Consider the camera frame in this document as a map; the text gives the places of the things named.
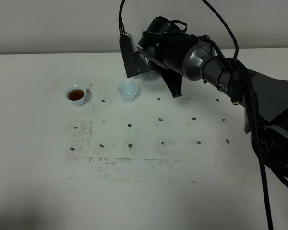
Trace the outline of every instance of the white table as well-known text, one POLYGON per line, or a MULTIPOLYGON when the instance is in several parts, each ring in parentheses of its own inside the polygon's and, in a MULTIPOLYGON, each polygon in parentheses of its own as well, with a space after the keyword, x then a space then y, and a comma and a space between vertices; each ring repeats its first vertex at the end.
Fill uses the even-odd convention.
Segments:
MULTIPOLYGON (((288 79, 288 48, 239 59, 288 79)), ((176 99, 163 81, 134 79, 125 103, 124 80, 120 53, 0 56, 0 211, 56 230, 267 229, 244 109, 187 79, 176 99), (90 89, 81 107, 64 97, 73 84, 90 89)), ((267 177, 275 229, 288 230, 288 189, 267 177)))

